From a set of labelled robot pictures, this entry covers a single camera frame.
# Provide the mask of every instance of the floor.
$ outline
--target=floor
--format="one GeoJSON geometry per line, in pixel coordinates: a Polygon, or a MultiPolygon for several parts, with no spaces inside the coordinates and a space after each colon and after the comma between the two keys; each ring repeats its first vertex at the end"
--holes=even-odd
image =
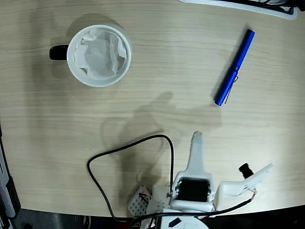
{"type": "MultiPolygon", "coordinates": [[[[207,218],[209,229],[304,229],[305,206],[252,214],[207,218]]],[[[21,209],[13,220],[15,229],[88,229],[89,217],[21,209]]],[[[112,218],[91,217],[90,229],[128,229],[128,223],[118,224],[112,218]]]]}

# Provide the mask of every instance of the gray device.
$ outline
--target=gray device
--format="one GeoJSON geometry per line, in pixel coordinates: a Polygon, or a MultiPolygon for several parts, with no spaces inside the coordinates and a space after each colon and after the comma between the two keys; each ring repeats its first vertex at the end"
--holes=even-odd
{"type": "Polygon", "coordinates": [[[17,216],[21,205],[12,177],[9,174],[2,144],[0,126],[0,223],[2,229],[9,228],[9,219],[17,216]]]}

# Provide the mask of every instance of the pen clip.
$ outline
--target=pen clip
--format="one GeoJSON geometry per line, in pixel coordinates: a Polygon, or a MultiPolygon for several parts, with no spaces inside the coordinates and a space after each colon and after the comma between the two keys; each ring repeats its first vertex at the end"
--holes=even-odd
{"type": "MultiPolygon", "coordinates": [[[[235,83],[237,80],[238,80],[238,76],[236,76],[236,77],[235,77],[235,79],[234,79],[233,83],[235,83]]],[[[226,97],[225,97],[225,99],[224,99],[224,103],[223,103],[223,105],[226,105],[226,103],[227,103],[227,101],[228,101],[228,97],[229,97],[229,94],[230,94],[230,92],[231,92],[232,87],[233,87],[233,84],[231,85],[230,90],[229,90],[229,92],[228,92],[227,96],[226,96],[226,97]]]]}

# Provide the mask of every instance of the black mug handle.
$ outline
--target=black mug handle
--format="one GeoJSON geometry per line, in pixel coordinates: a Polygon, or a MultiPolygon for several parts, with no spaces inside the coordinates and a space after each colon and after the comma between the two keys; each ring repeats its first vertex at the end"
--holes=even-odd
{"type": "Polygon", "coordinates": [[[56,45],[50,49],[49,57],[54,61],[66,61],[67,60],[68,45],[56,45]]]}

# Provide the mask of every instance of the wire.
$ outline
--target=wire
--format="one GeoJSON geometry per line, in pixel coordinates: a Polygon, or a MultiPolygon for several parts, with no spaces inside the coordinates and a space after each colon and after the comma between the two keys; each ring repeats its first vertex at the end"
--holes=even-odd
{"type": "Polygon", "coordinates": [[[251,200],[253,200],[254,197],[255,197],[256,194],[257,194],[257,190],[256,190],[256,188],[255,188],[254,190],[250,190],[250,191],[253,192],[253,195],[252,195],[252,197],[251,197],[251,200]]]}
{"type": "Polygon", "coordinates": [[[253,1],[253,0],[222,0],[222,1],[246,4],[249,6],[264,7],[264,8],[294,7],[295,6],[292,3],[290,3],[290,0],[287,0],[286,2],[280,3],[280,4],[267,4],[268,2],[266,3],[266,1],[257,2],[257,1],[253,1]]]}
{"type": "Polygon", "coordinates": [[[144,193],[144,192],[140,192],[139,194],[141,194],[141,195],[143,195],[143,196],[147,196],[149,199],[151,199],[151,197],[150,196],[148,196],[146,193],[144,193]]]}
{"type": "Polygon", "coordinates": [[[270,2],[271,0],[267,0],[267,1],[264,1],[262,2],[263,5],[267,4],[268,2],[270,2]]]}
{"type": "Polygon", "coordinates": [[[145,219],[151,219],[153,217],[166,217],[166,216],[171,216],[171,217],[179,217],[179,216],[215,216],[215,215],[219,215],[219,214],[223,214],[223,213],[227,213],[233,210],[236,210],[238,208],[241,208],[243,206],[245,206],[246,204],[250,203],[252,201],[251,199],[248,199],[238,205],[235,205],[231,208],[227,208],[224,210],[220,210],[220,211],[212,211],[212,212],[162,212],[162,213],[153,213],[153,214],[149,214],[149,215],[145,215],[145,216],[140,216],[138,218],[135,218],[133,221],[130,222],[129,225],[129,229],[132,229],[134,225],[136,225],[137,223],[145,220],[145,219]]]}
{"type": "Polygon", "coordinates": [[[201,217],[199,220],[200,220],[200,221],[204,221],[206,218],[208,218],[208,216],[203,216],[203,217],[201,217]]]}
{"type": "Polygon", "coordinates": [[[151,219],[151,221],[150,221],[150,223],[149,223],[149,225],[148,225],[148,228],[147,228],[147,229],[151,228],[151,227],[152,227],[152,224],[153,224],[153,218],[151,219]]]}
{"type": "Polygon", "coordinates": [[[89,172],[89,175],[90,177],[92,178],[92,180],[94,181],[95,185],[97,186],[97,188],[99,189],[99,191],[101,192],[101,194],[103,195],[105,201],[106,201],[106,204],[107,204],[107,207],[108,207],[108,210],[110,212],[110,215],[112,216],[112,218],[117,221],[117,222],[126,222],[125,220],[119,220],[115,217],[114,213],[113,213],[113,210],[111,208],[111,205],[110,205],[110,202],[104,192],[104,190],[102,189],[102,187],[100,186],[99,182],[96,180],[96,178],[94,177],[92,171],[91,171],[91,168],[90,168],[90,163],[94,160],[94,159],[97,159],[101,156],[105,156],[105,155],[108,155],[108,154],[112,154],[112,153],[115,153],[115,152],[118,152],[118,151],[122,151],[122,150],[125,150],[125,149],[128,149],[130,147],[133,147],[137,144],[140,144],[142,142],[145,142],[145,141],[148,141],[150,139],[153,139],[153,138],[159,138],[159,137],[162,137],[162,138],[165,138],[169,145],[170,145],[170,148],[171,148],[171,171],[170,171],[170,190],[172,191],[172,185],[173,185],[173,161],[174,161],[174,155],[173,155],[173,143],[172,141],[170,140],[170,138],[166,135],[152,135],[152,136],[149,136],[149,137],[145,137],[139,141],[136,141],[134,143],[131,143],[129,145],[126,145],[126,146],[123,146],[123,147],[120,147],[120,148],[117,148],[117,149],[113,149],[113,150],[110,150],[110,151],[107,151],[105,153],[100,153],[100,154],[97,154],[93,157],[91,157],[88,162],[87,162],[87,169],[88,169],[88,172],[89,172]]]}
{"type": "Polygon", "coordinates": [[[89,224],[88,224],[88,228],[87,229],[90,229],[91,227],[91,216],[89,216],[89,224]]]}
{"type": "Polygon", "coordinates": [[[143,193],[139,193],[139,197],[141,197],[141,199],[146,203],[146,204],[149,204],[149,202],[147,201],[147,199],[145,199],[143,197],[143,193]]]}

